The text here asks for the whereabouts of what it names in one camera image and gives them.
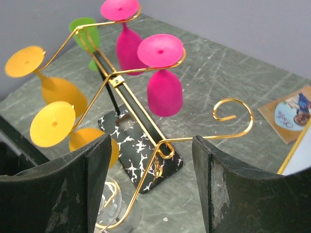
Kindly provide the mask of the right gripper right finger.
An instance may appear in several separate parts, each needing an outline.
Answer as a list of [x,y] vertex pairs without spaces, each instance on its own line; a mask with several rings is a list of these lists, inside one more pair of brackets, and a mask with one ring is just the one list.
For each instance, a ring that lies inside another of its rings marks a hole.
[[310,169],[264,171],[201,136],[193,138],[192,159],[207,233],[310,232]]

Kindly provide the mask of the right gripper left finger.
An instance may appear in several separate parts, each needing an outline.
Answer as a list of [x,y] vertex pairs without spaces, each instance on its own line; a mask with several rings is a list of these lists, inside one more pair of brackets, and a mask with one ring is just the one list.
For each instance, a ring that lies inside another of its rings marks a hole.
[[42,165],[2,175],[1,232],[94,232],[111,152],[105,134]]

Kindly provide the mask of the clear wine glass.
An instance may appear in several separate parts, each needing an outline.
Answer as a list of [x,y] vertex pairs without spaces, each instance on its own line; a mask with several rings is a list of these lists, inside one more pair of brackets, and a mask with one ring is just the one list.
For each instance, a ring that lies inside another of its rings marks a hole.
[[108,176],[105,181],[94,232],[133,233],[140,225],[142,218],[141,206],[138,201],[134,202],[132,210],[121,225],[111,230],[107,228],[121,219],[131,198],[132,195],[122,191],[118,183]]

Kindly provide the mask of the green wine glass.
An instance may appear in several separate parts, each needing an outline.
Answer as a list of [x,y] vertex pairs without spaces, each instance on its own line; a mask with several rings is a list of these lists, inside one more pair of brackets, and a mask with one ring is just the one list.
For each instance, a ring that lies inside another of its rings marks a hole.
[[[91,17],[81,17],[72,21],[69,25],[69,31],[73,32],[76,27],[87,24],[95,24],[96,20]],[[83,42],[85,43],[88,50],[93,53],[100,45],[100,35],[97,26],[86,27],[79,30],[73,36],[75,42],[83,50],[86,50]]]

